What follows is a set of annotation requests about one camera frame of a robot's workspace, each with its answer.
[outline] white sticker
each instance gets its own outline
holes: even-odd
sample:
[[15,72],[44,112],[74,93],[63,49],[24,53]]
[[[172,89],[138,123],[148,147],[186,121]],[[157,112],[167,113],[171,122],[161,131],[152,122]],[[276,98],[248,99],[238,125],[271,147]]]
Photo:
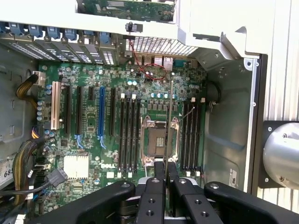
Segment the white sticker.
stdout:
[[108,6],[114,6],[114,7],[124,7],[125,6],[125,3],[123,1],[107,1],[107,4],[108,4]]
[[234,171],[233,169],[230,169],[229,186],[235,188],[236,184],[237,184],[237,172]]
[[9,184],[13,180],[13,162],[14,159],[0,162],[0,186]]

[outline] ram slot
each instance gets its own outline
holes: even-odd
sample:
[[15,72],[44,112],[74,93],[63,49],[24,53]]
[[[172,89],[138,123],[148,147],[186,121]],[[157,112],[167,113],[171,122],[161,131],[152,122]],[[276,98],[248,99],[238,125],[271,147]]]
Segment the ram slot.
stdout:
[[[185,114],[188,113],[188,105],[187,103],[184,104],[184,113],[183,115],[185,116]],[[183,120],[183,131],[182,131],[182,150],[181,150],[181,169],[184,170],[185,169],[185,158],[186,158],[186,132],[187,132],[187,122],[188,121],[188,117],[185,117]]]
[[189,165],[189,169],[193,171],[194,169],[194,164],[195,164],[195,151],[196,151],[196,147],[195,147],[195,142],[196,142],[196,133],[197,133],[197,128],[196,128],[196,122],[197,122],[197,106],[196,105],[193,105],[193,107],[195,108],[193,111],[192,111],[192,114],[190,114],[191,116],[191,124],[192,124],[192,127],[190,127],[191,129],[191,141],[190,141],[190,165]]
[[60,113],[60,82],[52,82],[51,129],[59,129]]
[[125,125],[125,151],[124,151],[124,167],[128,166],[127,157],[128,157],[128,129],[129,129],[129,116],[130,116],[130,98],[127,98],[127,105],[126,105],[126,125]]
[[83,98],[83,87],[78,86],[77,87],[77,113],[76,113],[76,130],[75,134],[81,134],[82,133],[82,110],[83,110],[83,104],[82,104],[82,98]]
[[99,124],[98,124],[98,139],[104,135],[104,117],[105,117],[105,87],[100,87],[99,98]]
[[120,120],[120,143],[118,149],[118,170],[123,170],[123,153],[122,153],[122,143],[123,143],[123,123],[124,123],[124,112],[125,112],[125,102],[121,99],[121,120]]
[[138,158],[138,141],[139,141],[139,123],[140,123],[140,99],[137,99],[137,109],[136,109],[136,124],[135,124],[135,153],[134,153],[134,166],[132,170],[137,173],[137,158]]
[[199,169],[199,166],[198,166],[198,155],[199,155],[199,141],[200,141],[200,112],[201,112],[201,110],[200,110],[200,106],[198,105],[197,106],[197,124],[196,124],[196,131],[197,131],[197,133],[196,133],[196,145],[195,145],[195,163],[194,163],[194,168],[196,169],[196,170],[198,170]]
[[128,170],[131,171],[132,168],[132,157],[133,157],[133,138],[134,138],[134,118],[135,118],[135,99],[132,99],[132,108],[131,108],[131,119],[130,119],[130,147],[129,147],[129,164]]
[[115,123],[115,88],[111,89],[110,99],[110,136],[114,136],[114,123]]
[[71,133],[71,87],[66,86],[66,104],[65,104],[65,119],[64,119],[64,126],[65,126],[65,133]]

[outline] black ram slot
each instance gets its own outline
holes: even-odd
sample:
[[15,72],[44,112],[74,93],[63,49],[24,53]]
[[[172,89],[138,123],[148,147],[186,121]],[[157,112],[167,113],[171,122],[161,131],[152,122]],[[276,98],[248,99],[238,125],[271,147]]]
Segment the black ram slot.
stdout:
[[[189,105],[184,104],[184,116],[188,113]],[[188,130],[188,116],[183,120],[183,134],[182,134],[182,169],[186,169],[186,157],[187,157],[187,130]]]
[[197,140],[196,140],[196,145],[195,145],[195,168],[196,170],[199,169],[199,166],[198,166],[198,155],[199,155],[199,141],[200,141],[200,106],[198,105],[198,110],[197,110]]
[[111,89],[110,99],[110,135],[114,136],[114,123],[115,123],[115,88]]
[[71,133],[71,87],[66,86],[66,105],[65,105],[65,118],[64,118],[64,126],[65,126],[65,133]]
[[[190,105],[188,104],[188,106],[187,106],[187,112],[189,112],[190,111]],[[185,169],[186,170],[188,170],[189,169],[189,166],[188,166],[188,161],[190,160],[190,150],[189,150],[189,147],[190,147],[190,125],[191,125],[191,119],[190,119],[190,116],[188,115],[187,116],[187,121],[186,121],[186,123],[187,123],[187,125],[186,125],[186,131],[185,131],[185,133],[186,133],[186,136],[185,136],[185,140],[186,140],[186,143],[185,143],[185,145],[186,145],[186,157],[185,157]]]
[[189,165],[189,169],[191,171],[193,171],[194,169],[194,164],[195,164],[195,145],[194,145],[194,142],[196,141],[196,120],[197,120],[197,106],[196,105],[193,105],[194,106],[194,110],[192,111],[192,129],[191,129],[191,142],[190,142],[190,151],[191,151],[191,161],[190,161],[190,165]]
[[88,87],[88,100],[94,100],[94,87]]
[[137,99],[136,124],[135,124],[135,153],[134,167],[132,170],[137,173],[138,141],[139,141],[139,122],[140,122],[140,99]]
[[82,133],[82,110],[83,110],[82,98],[83,98],[83,88],[82,86],[78,86],[77,87],[76,130],[75,130],[76,135]]
[[124,173],[127,172],[126,167],[128,167],[127,157],[128,157],[128,129],[129,129],[129,115],[130,115],[130,98],[127,98],[126,105],[126,125],[125,125],[125,151],[124,151]]
[[129,147],[129,166],[127,169],[132,168],[132,157],[133,157],[133,138],[134,138],[134,118],[135,118],[135,100],[132,101],[132,109],[131,109],[131,128],[130,128],[130,147]]
[[122,171],[123,169],[123,159],[122,159],[122,142],[123,142],[123,123],[124,123],[124,111],[125,111],[125,102],[121,100],[121,120],[120,120],[120,144],[118,149],[118,170]]

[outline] cable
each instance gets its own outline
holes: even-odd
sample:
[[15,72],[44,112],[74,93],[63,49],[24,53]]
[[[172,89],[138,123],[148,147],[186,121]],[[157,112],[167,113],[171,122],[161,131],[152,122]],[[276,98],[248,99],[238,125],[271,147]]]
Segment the cable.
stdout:
[[36,193],[36,192],[41,191],[42,189],[48,187],[49,185],[51,185],[51,183],[46,182],[42,186],[40,186],[38,188],[35,188],[35,189],[31,189],[31,190],[6,190],[6,191],[0,191],[0,196],[27,195],[27,194],[30,194],[30,193]]
[[[145,76],[146,76],[147,78],[150,78],[150,79],[152,79],[152,80],[163,80],[163,79],[166,77],[166,75],[167,75],[167,71],[166,71],[165,67],[162,66],[162,65],[155,64],[155,63],[149,63],[149,64],[146,64],[144,67],[141,67],[140,64],[139,64],[137,55],[136,55],[136,53],[135,53],[135,50],[134,50],[134,45],[132,44],[131,40],[129,41],[129,44],[130,44],[130,46],[131,46],[131,48],[132,48],[132,52],[133,52],[133,55],[134,55],[134,58],[135,58],[135,61],[136,61],[137,65],[138,65],[138,67],[139,67],[140,70],[145,74]],[[151,66],[152,66],[152,65],[154,65],[154,66],[159,66],[159,67],[161,67],[162,69],[164,69],[164,72],[165,72],[164,76],[161,77],[161,78],[153,78],[152,76],[149,76],[148,74],[146,74],[146,71],[145,71],[144,69],[145,69],[145,67],[147,67],[147,66],[149,66],[149,65],[151,65]]]

